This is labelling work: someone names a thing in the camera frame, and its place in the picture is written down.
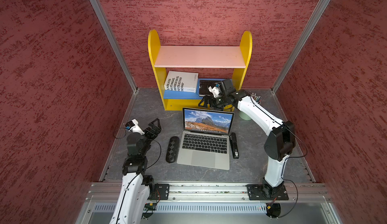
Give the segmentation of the silver laptop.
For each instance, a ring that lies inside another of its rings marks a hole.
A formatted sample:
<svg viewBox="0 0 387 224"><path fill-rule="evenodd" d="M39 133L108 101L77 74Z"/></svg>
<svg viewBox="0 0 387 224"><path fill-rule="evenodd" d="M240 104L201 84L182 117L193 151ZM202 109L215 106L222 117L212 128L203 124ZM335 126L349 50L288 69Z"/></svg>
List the silver laptop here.
<svg viewBox="0 0 387 224"><path fill-rule="evenodd" d="M183 108L183 132L177 163L230 170L233 112Z"/></svg>

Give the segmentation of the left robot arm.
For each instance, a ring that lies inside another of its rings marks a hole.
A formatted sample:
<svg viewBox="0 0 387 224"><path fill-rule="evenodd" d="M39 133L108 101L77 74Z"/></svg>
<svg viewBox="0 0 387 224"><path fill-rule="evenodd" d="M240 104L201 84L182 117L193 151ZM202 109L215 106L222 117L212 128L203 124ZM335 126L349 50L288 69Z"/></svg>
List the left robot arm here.
<svg viewBox="0 0 387 224"><path fill-rule="evenodd" d="M121 191L110 220L111 224L139 224L146 202L155 189L154 179L145 175L148 159L147 151L162 128L156 118L145 130L133 119L126 124L127 157L123 164Z"/></svg>

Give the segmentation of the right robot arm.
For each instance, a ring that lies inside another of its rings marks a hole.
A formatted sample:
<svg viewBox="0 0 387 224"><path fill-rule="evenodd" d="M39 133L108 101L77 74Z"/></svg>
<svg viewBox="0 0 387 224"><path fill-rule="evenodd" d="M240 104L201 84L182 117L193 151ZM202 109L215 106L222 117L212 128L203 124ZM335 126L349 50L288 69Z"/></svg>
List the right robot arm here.
<svg viewBox="0 0 387 224"><path fill-rule="evenodd" d="M236 90L230 79L211 84L208 91L209 94L203 96L199 107L224 110L226 106L233 106L266 133L264 150L268 156L268 164L261 191L266 199L274 198L283 187L286 163L296 146L294 124L275 117L247 91Z"/></svg>

